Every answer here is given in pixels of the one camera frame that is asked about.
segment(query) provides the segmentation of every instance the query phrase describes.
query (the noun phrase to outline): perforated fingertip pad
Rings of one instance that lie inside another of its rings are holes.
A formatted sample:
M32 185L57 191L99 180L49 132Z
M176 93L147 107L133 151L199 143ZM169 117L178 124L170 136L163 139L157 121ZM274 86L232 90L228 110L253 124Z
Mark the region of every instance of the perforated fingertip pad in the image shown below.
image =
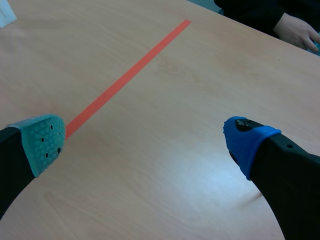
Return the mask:
M36 116L6 127L20 129L22 146L36 178L62 152L66 135L65 124L57 115Z

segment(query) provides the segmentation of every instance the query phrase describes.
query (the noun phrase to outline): wooden table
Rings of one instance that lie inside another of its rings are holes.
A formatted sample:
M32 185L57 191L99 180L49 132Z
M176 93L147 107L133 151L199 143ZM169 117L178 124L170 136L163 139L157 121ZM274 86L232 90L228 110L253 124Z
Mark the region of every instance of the wooden table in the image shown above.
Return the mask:
M319 154L320 58L185 0L15 0L0 124L69 123L184 19L172 43L15 200L2 240L283 240L222 127L246 116Z

